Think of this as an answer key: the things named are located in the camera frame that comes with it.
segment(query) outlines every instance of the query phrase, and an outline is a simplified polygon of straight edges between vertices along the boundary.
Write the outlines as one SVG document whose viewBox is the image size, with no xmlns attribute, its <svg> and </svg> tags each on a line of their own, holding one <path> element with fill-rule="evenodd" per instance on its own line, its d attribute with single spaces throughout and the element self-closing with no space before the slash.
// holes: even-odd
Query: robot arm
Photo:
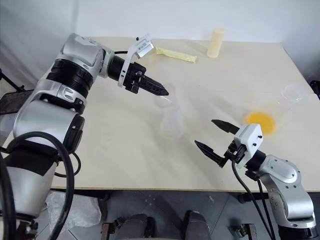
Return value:
<svg viewBox="0 0 320 240">
<path fill-rule="evenodd" d="M 288 160 L 265 155 L 258 150 L 263 141 L 259 124 L 238 128 L 228 122 L 212 120 L 220 129 L 234 134 L 224 157 L 214 153 L 207 145 L 195 141 L 200 150 L 221 168 L 228 160 L 238 168 L 245 166 L 246 175 L 255 180 L 259 177 L 268 191 L 274 219 L 282 240 L 318 240 L 314 206 L 301 184 L 301 173 Z"/>
<path fill-rule="evenodd" d="M 135 94 L 142 88 L 155 95 L 168 95 L 159 82 L 145 76 L 145 67 L 132 62 L 134 55 L 143 57 L 152 48 L 151 40 L 145 36 L 130 47 L 124 60 L 112 49 L 90 38 L 71 34 L 48 75 L 39 80 L 19 110 L 13 127 L 14 138 L 30 132 L 42 132 L 55 137 L 69 154 L 75 152 L 85 123 L 81 114 L 97 76 L 110 77 L 118 81 L 120 87 L 125 86 Z M 5 163 L 16 218 L 20 226 L 23 222 L 24 229 L 30 230 L 28 237 L 22 234 L 19 239 L 30 239 L 36 230 L 33 219 L 39 216 L 44 206 L 60 156 L 55 145 L 42 137 L 30 137 L 11 145 L 8 151 L 10 154 Z"/>
</svg>

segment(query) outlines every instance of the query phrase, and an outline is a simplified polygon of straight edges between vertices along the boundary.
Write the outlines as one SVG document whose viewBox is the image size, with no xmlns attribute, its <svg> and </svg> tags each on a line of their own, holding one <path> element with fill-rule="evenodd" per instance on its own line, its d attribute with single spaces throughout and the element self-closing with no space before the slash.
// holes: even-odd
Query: white plastic bag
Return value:
<svg viewBox="0 0 320 240">
<path fill-rule="evenodd" d="M 50 232 L 53 231 L 65 202 L 65 193 L 52 191 L 46 198 L 49 213 Z M 74 195 L 69 215 L 61 233 L 73 227 L 91 227 L 97 225 L 101 219 L 98 200 L 93 197 Z"/>
</svg>

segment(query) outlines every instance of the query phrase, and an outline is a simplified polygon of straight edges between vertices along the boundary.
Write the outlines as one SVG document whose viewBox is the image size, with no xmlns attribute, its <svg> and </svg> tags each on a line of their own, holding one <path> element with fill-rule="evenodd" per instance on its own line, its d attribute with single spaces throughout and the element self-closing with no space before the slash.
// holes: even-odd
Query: orange liquid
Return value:
<svg viewBox="0 0 320 240">
<path fill-rule="evenodd" d="M 251 112 L 246 116 L 247 124 L 260 124 L 263 134 L 272 134 L 276 131 L 276 123 L 274 118 L 265 112 Z"/>
</svg>

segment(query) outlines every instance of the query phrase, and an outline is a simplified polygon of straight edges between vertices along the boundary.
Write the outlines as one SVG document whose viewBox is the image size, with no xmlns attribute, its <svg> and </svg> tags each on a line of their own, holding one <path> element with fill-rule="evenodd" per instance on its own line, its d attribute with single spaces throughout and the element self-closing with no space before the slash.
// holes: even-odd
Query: white wall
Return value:
<svg viewBox="0 0 320 240">
<path fill-rule="evenodd" d="M 320 66 L 320 0 L 1 0 L 0 66 L 35 83 L 70 32 L 83 36 L 283 42 L 305 77 Z"/>
</svg>

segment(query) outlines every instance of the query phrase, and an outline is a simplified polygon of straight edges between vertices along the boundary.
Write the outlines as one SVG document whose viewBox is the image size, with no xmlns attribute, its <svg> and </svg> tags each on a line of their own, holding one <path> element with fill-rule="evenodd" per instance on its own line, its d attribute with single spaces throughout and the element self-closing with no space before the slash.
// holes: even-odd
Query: beige tabletop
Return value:
<svg viewBox="0 0 320 240">
<path fill-rule="evenodd" d="M 127 50 L 134 42 L 94 39 L 115 51 Z M 75 176 L 76 188 L 243 191 L 231 163 L 218 167 L 194 140 L 223 155 L 233 136 L 212 119 L 241 126 L 248 113 L 272 108 L 281 92 L 294 86 L 301 101 L 277 118 L 277 131 L 265 136 L 260 150 L 296 164 L 304 188 L 320 191 L 320 101 L 280 43 L 224 42 L 215 59 L 206 56 L 207 41 L 155 39 L 153 43 L 197 56 L 195 64 L 155 54 L 137 60 L 147 68 L 147 76 L 174 86 L 184 134 L 174 138 L 160 131 L 168 109 L 158 107 L 155 96 L 142 89 L 136 95 L 110 78 L 98 77 L 83 114 L 83 136 L 76 150 L 82 168 Z M 58 171 L 64 172 L 62 163 Z M 240 176 L 257 190 L 244 171 L 239 170 Z M 64 187 L 65 179 L 54 177 L 52 186 Z"/>
</svg>

